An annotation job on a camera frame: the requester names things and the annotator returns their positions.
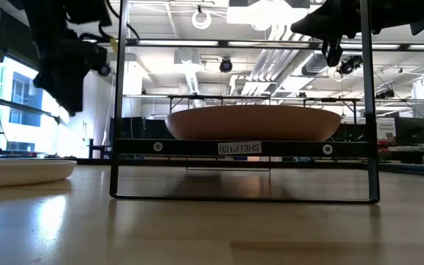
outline security camera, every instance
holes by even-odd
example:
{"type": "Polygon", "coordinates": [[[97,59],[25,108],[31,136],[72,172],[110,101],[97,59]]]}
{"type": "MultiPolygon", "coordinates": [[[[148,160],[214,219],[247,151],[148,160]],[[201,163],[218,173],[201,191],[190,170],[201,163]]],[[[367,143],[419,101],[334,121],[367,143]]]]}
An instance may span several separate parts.
{"type": "Polygon", "coordinates": [[[351,56],[349,60],[343,60],[336,70],[341,75],[348,75],[360,68],[362,64],[361,56],[351,56]]]}
{"type": "Polygon", "coordinates": [[[230,58],[223,58],[222,62],[220,63],[220,71],[222,73],[228,73],[232,71],[233,64],[230,61],[230,58]]]}

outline shelf label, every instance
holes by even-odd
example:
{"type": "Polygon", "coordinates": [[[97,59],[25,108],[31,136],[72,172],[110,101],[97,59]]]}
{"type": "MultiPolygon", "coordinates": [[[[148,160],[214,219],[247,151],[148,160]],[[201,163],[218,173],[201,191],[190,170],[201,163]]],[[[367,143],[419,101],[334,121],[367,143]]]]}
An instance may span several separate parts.
{"type": "Polygon", "coordinates": [[[261,142],[219,143],[219,155],[261,154],[261,142]]]}

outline window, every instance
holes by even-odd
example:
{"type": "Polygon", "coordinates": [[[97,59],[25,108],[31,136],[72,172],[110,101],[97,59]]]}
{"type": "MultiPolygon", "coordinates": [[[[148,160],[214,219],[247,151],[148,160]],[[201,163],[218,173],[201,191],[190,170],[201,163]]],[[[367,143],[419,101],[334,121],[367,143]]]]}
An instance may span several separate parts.
{"type": "Polygon", "coordinates": [[[7,151],[22,151],[22,152],[34,152],[35,144],[21,143],[21,142],[9,142],[6,146],[7,151]]]}
{"type": "Polygon", "coordinates": [[[19,110],[11,110],[9,112],[9,122],[15,124],[22,123],[22,113],[19,110]]]}
{"type": "Polygon", "coordinates": [[[3,97],[3,87],[4,87],[4,72],[6,68],[0,66],[0,98],[3,97]]]}
{"type": "MultiPolygon", "coordinates": [[[[22,74],[14,72],[13,75],[13,93],[11,101],[20,105],[41,109],[42,108],[41,89],[32,85],[32,80],[22,74]]],[[[22,124],[29,126],[40,126],[40,115],[28,113],[22,110],[11,110],[9,122],[13,124],[22,124]]]]}

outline ceiling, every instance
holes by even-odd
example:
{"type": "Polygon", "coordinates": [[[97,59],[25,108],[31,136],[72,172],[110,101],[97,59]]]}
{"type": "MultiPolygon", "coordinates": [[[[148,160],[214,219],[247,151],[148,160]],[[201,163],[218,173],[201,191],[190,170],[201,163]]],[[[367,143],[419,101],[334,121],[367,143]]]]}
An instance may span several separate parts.
{"type": "MultiPolygon", "coordinates": [[[[266,40],[271,30],[258,31],[249,24],[228,24],[227,15],[228,0],[214,1],[214,7],[208,6],[203,1],[202,9],[215,12],[218,15],[211,16],[211,25],[207,29],[197,29],[191,23],[191,17],[197,9],[194,5],[178,6],[180,1],[170,1],[155,4],[134,3],[130,7],[130,24],[136,29],[141,38],[168,38],[168,39],[208,39],[208,40],[266,40]]],[[[114,9],[119,8],[119,1],[112,0],[114,9]]],[[[24,12],[18,11],[6,0],[0,0],[0,7],[10,15],[27,24],[24,12]]],[[[112,17],[113,26],[106,28],[106,33],[116,36],[118,20],[112,17]]],[[[97,33],[97,25],[71,25],[78,33],[97,33]]],[[[412,36],[408,26],[399,26],[391,29],[383,29],[379,35],[373,37],[378,42],[424,42],[424,31],[417,36],[412,36]]],[[[131,48],[128,52],[134,53],[142,62],[150,78],[144,79],[144,87],[149,93],[164,91],[162,88],[178,88],[180,83],[186,83],[185,75],[173,72],[174,60],[173,48],[131,48]]],[[[234,74],[248,75],[259,61],[262,51],[260,49],[198,49],[202,63],[205,63],[204,71],[197,73],[199,84],[223,84],[228,86],[230,78],[234,74]],[[229,74],[219,72],[219,64],[223,57],[230,57],[233,62],[233,71],[229,74]]],[[[374,52],[375,87],[391,80],[396,82],[395,91],[401,97],[411,96],[411,82],[419,78],[419,75],[408,74],[409,72],[424,71],[424,52],[374,52]]],[[[319,78],[313,79],[301,88],[307,96],[326,97],[340,96],[362,97],[363,71],[362,68],[355,71],[349,77],[339,82],[339,78],[333,77],[334,69],[323,71],[319,78]]],[[[207,93],[219,93],[220,86],[216,91],[207,93]]]]}

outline black metal shelf frame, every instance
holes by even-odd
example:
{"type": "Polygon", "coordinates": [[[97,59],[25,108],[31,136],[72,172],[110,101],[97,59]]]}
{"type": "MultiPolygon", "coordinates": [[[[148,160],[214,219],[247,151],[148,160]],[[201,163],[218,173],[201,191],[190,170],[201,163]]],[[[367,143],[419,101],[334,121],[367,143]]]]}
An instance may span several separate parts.
{"type": "MultiPolygon", "coordinates": [[[[260,156],[319,156],[319,157],[365,157],[367,158],[369,197],[367,199],[295,199],[295,198],[246,198],[246,197],[210,197],[210,196],[172,196],[172,195],[134,195],[120,194],[119,184],[119,155],[218,155],[222,153],[220,147],[223,141],[175,141],[175,140],[130,140],[121,139],[121,113],[124,87],[124,61],[126,46],[147,46],[145,43],[127,39],[127,0],[120,1],[119,12],[119,47],[117,51],[116,97],[114,111],[114,142],[113,157],[111,160],[110,195],[116,199],[160,199],[160,200],[195,200],[195,201],[242,201],[242,202],[313,202],[313,203],[351,203],[369,204],[380,200],[378,176],[378,146],[376,132],[374,76],[372,62],[372,36],[370,21],[370,0],[361,1],[361,31],[362,51],[364,61],[364,106],[366,113],[366,128],[368,142],[361,143],[329,143],[329,142],[282,142],[259,141],[260,156]]],[[[217,40],[214,48],[230,48],[227,40],[217,40]]],[[[303,46],[294,45],[268,47],[267,49],[302,49],[303,46]]],[[[181,43],[168,45],[154,45],[155,47],[181,47],[181,43]]]]}

